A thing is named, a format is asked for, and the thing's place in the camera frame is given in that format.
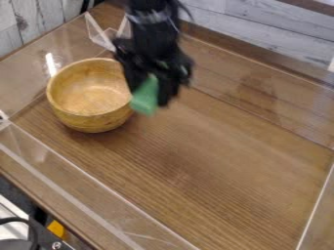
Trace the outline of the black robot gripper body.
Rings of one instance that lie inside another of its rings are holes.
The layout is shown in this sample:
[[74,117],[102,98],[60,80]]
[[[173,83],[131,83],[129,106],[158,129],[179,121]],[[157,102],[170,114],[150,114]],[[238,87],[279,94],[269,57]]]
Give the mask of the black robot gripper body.
[[194,73],[194,61],[179,47],[181,19],[178,13],[126,13],[131,25],[131,37],[112,40],[115,59],[134,64],[154,74],[178,74],[182,85],[189,85]]

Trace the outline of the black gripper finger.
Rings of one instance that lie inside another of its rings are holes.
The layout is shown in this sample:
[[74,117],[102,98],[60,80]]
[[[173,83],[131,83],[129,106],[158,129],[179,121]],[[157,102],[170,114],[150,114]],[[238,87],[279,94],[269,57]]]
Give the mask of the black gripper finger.
[[158,105],[167,106],[178,96],[182,85],[182,77],[178,74],[161,74],[158,76]]
[[137,90],[147,78],[147,72],[134,64],[124,65],[124,75],[131,92]]

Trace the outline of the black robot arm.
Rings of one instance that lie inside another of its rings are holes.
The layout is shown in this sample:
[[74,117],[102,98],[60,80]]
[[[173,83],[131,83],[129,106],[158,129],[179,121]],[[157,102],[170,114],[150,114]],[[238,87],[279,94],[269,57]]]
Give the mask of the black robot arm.
[[133,37],[112,39],[115,59],[123,67],[131,92],[150,75],[155,76],[161,107],[169,105],[181,86],[189,86],[194,76],[195,62],[179,46],[181,10],[191,16],[179,0],[127,0]]

